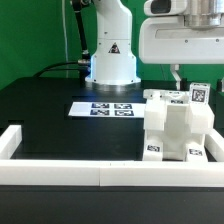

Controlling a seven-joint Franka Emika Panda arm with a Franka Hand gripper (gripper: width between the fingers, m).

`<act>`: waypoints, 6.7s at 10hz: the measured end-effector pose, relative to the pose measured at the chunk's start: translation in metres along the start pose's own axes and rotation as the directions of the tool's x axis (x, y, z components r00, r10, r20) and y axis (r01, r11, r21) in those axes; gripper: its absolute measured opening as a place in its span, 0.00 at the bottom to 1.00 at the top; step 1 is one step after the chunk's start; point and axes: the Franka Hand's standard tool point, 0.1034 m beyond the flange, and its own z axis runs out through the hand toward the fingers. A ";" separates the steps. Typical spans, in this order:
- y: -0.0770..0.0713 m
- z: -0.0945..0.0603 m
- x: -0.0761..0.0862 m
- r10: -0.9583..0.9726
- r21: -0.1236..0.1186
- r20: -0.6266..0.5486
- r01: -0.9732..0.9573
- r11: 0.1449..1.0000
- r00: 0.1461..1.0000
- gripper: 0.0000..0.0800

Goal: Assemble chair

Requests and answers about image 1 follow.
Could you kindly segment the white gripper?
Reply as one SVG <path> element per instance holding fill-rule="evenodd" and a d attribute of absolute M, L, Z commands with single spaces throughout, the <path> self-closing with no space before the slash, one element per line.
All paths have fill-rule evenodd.
<path fill-rule="evenodd" d="M 191 29 L 185 27 L 183 16 L 148 18 L 140 28 L 139 58 L 145 64 L 171 64 L 176 89 L 184 90 L 179 64 L 224 64 L 224 22 Z M 217 91 L 224 91 L 224 78 L 218 79 Z"/>

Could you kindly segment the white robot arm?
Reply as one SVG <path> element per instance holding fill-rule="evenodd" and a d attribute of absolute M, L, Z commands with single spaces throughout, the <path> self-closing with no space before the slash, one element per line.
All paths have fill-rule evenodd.
<path fill-rule="evenodd" d="M 137 60 L 168 64 L 224 63 L 224 0 L 146 0 L 140 27 L 139 55 L 131 51 L 132 14 L 121 0 L 71 0 L 77 18 L 93 4 L 97 13 L 97 50 L 90 54 L 81 35 L 83 56 L 90 61 L 90 86 L 108 89 L 136 85 Z"/>

